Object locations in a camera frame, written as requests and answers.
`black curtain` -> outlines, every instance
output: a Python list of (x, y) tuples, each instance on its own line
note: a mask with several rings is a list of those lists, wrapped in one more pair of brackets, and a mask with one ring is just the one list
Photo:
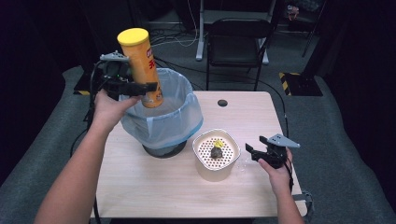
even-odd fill
[(394, 1), (359, 1), (325, 77), (361, 158), (396, 211), (396, 16)]
[(99, 55), (76, 0), (1, 1), (0, 22), (2, 184), (59, 102), (62, 72)]

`pringles can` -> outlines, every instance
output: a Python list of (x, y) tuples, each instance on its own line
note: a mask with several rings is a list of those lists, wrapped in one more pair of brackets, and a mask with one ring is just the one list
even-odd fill
[(123, 54), (129, 57), (134, 82), (139, 84), (158, 83), (156, 91), (148, 91), (142, 98), (143, 106), (153, 108), (162, 104), (163, 92), (149, 43), (149, 32), (142, 28), (132, 28), (122, 31), (117, 36), (117, 40)]

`can lid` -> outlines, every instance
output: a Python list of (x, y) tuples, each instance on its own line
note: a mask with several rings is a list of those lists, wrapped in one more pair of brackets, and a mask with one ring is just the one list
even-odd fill
[(123, 46), (138, 45), (147, 39), (149, 39), (149, 32), (142, 28), (124, 30), (117, 36), (117, 40)]

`hand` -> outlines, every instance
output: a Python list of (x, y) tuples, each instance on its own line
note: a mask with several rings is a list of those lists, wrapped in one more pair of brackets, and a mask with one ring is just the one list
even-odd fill
[(92, 125), (100, 126), (110, 132), (120, 121), (125, 111), (135, 105), (140, 99), (141, 96), (133, 96), (119, 102), (108, 97), (105, 90), (100, 90), (95, 98)]
[[(286, 164), (288, 167), (291, 169), (291, 160), (292, 160), (292, 155), (291, 152), (288, 148), (286, 148), (287, 154), (288, 154), (288, 160), (286, 161)], [(290, 176), (289, 172), (286, 169), (285, 165), (278, 169), (274, 169), (268, 162), (266, 162), (263, 159), (258, 160), (260, 166), (268, 173), (270, 176), (270, 183), (272, 190), (275, 194), (275, 196), (278, 196), (282, 193), (288, 193), (290, 194), (290, 187), (289, 187), (289, 181), (290, 181)]]

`white strainer basket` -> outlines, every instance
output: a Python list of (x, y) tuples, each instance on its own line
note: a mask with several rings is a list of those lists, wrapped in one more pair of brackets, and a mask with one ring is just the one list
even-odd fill
[[(223, 143), (222, 158), (210, 157), (214, 143), (220, 140)], [(241, 155), (238, 144), (222, 129), (213, 129), (198, 136), (192, 143), (196, 155), (198, 174), (208, 181), (221, 181), (230, 175), (235, 161)]]

